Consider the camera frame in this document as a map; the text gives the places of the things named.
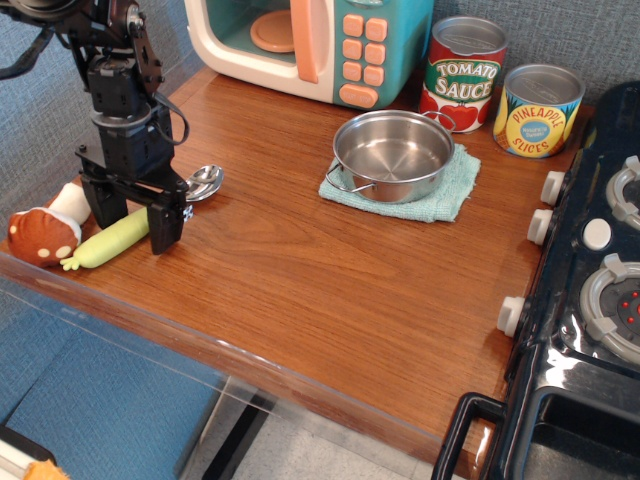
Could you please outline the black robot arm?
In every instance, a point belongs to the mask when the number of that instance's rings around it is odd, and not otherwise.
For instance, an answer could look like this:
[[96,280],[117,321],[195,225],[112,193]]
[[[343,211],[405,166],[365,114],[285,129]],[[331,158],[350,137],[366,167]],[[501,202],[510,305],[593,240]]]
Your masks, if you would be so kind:
[[151,247],[159,255],[182,236],[186,182],[173,170],[171,116],[178,108],[158,89],[162,62],[135,1],[4,1],[1,12],[41,32],[1,77],[32,70],[57,37],[69,49],[93,104],[98,148],[80,146],[81,181],[102,228],[123,219],[128,202],[146,207]]

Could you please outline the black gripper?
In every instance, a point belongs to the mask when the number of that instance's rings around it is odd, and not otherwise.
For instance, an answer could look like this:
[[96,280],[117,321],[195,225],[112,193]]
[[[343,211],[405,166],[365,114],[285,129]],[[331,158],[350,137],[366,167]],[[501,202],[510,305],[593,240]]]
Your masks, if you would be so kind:
[[175,148],[190,133],[183,112],[173,104],[146,105],[136,115],[92,113],[96,145],[80,145],[82,188],[101,229],[128,215],[127,203],[147,207],[151,250],[166,252],[181,239],[186,181],[173,169]]

